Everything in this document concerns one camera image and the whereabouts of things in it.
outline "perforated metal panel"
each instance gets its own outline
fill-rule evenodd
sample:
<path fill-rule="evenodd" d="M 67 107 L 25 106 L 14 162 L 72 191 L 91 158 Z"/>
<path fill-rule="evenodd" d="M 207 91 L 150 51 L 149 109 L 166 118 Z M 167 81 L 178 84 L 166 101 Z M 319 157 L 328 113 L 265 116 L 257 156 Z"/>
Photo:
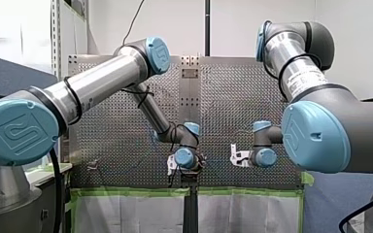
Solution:
<path fill-rule="evenodd" d="M 201 151 L 208 168 L 202 185 L 299 188 L 300 179 L 283 146 L 274 149 L 278 164 L 268 169 L 230 164 L 230 145 L 252 148 L 252 124 L 271 120 L 280 124 L 285 104 L 277 81 L 251 58 L 201 58 Z"/>
<path fill-rule="evenodd" d="M 70 75 L 109 58 L 71 56 Z M 251 149 L 254 120 L 280 122 L 284 104 L 276 82 L 253 59 L 198 59 L 199 64 L 193 67 L 198 69 L 198 84 L 194 79 L 193 85 L 186 86 L 183 73 L 188 67 L 180 57 L 172 57 L 170 70 L 163 76 L 150 78 L 147 84 L 169 120 L 179 122 L 199 117 L 200 152 L 208 157 L 209 165 L 200 175 L 200 185 L 299 188 L 299 174 L 283 155 L 282 147 L 276 147 L 280 159 L 270 169 L 238 168 L 229 162 L 231 143 L 237 143 L 238 150 Z M 187 111 L 185 88 L 195 99 L 195 106 Z M 171 154 L 170 145 L 154 140 L 153 130 L 130 94 L 119 92 L 85 113 L 80 125 L 70 131 L 70 149 L 71 160 L 78 161 L 73 186 L 165 187 L 168 184 L 166 159 Z"/>

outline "robotic arm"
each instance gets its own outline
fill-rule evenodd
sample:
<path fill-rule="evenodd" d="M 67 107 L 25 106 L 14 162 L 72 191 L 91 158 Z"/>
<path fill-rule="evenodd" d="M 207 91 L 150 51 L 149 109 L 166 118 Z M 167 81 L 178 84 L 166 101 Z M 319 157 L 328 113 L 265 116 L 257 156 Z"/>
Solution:
<path fill-rule="evenodd" d="M 321 24 L 267 21 L 259 30 L 256 58 L 278 74 L 289 100 L 281 127 L 290 159 L 312 171 L 373 173 L 373 100 L 359 101 L 328 82 L 323 71 L 333 56 L 334 42 Z M 263 147 L 280 143 L 269 127 L 254 131 L 255 149 L 265 139 Z"/>
<path fill-rule="evenodd" d="M 45 156 L 68 125 L 82 114 L 124 88 L 147 93 L 142 83 L 169 69 L 164 42 L 148 38 L 119 48 L 115 57 L 46 89 L 30 87 L 0 99 L 0 166 L 18 166 Z M 177 135 L 173 126 L 147 94 L 134 94 L 140 108 L 165 143 L 180 143 L 176 155 L 181 167 L 197 167 L 195 149 L 199 126 L 186 123 Z"/>

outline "white wall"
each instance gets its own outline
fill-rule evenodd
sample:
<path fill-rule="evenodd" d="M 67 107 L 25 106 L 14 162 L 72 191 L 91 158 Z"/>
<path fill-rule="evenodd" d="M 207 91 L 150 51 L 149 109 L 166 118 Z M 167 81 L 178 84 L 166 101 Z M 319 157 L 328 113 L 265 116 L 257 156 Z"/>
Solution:
<path fill-rule="evenodd" d="M 122 44 L 139 0 L 89 1 L 89 52 L 111 54 Z M 315 0 L 213 0 L 211 55 L 254 56 L 266 20 L 314 18 Z M 204 0 L 146 1 L 127 41 L 160 36 L 173 55 L 204 53 Z"/>
<path fill-rule="evenodd" d="M 89 1 L 89 52 L 112 54 L 122 45 L 140 0 Z M 204 48 L 204 1 L 145 1 L 126 42 L 159 36 L 171 54 L 198 54 Z"/>
<path fill-rule="evenodd" d="M 358 98 L 373 97 L 373 0 L 317 0 L 316 20 L 335 41 L 326 76 Z"/>
<path fill-rule="evenodd" d="M 254 57 L 258 28 L 265 20 L 313 20 L 315 0 L 213 0 L 211 9 L 211 55 Z"/>

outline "metal frame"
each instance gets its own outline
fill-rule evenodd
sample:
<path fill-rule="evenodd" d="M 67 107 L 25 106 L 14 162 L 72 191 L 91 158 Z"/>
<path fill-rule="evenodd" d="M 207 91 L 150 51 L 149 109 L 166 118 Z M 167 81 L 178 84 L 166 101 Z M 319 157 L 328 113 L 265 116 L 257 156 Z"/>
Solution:
<path fill-rule="evenodd" d="M 51 56 L 53 74 L 61 80 L 60 3 L 51 0 Z"/>

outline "light blue cap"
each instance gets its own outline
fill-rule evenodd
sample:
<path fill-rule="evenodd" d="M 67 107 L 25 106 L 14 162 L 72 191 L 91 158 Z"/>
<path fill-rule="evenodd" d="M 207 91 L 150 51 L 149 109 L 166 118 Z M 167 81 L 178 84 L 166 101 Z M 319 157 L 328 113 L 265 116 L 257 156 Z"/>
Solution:
<path fill-rule="evenodd" d="M 271 127 L 272 123 L 268 120 L 260 120 L 253 123 L 253 132 L 257 132 L 259 130 Z"/>
<path fill-rule="evenodd" d="M 168 71 L 170 65 L 169 50 L 162 39 L 158 37 L 147 38 L 147 57 L 153 71 L 161 75 Z"/>
<path fill-rule="evenodd" d="M 0 101 L 0 166 L 24 165 L 48 154 L 58 138 L 51 111 L 29 100 Z"/>
<path fill-rule="evenodd" d="M 271 149 L 261 149 L 256 154 L 255 162 L 259 167 L 271 167 L 277 162 L 277 153 Z"/>
<path fill-rule="evenodd" d="M 194 161 L 194 155 L 189 149 L 181 148 L 175 152 L 175 162 L 182 168 L 192 168 Z"/>
<path fill-rule="evenodd" d="M 199 136 L 199 124 L 194 122 L 185 122 L 184 126 L 189 129 L 192 133 Z"/>
<path fill-rule="evenodd" d="M 298 101 L 289 105 L 284 111 L 282 131 L 289 158 L 301 168 L 337 173 L 350 162 L 350 141 L 344 127 L 317 103 Z"/>

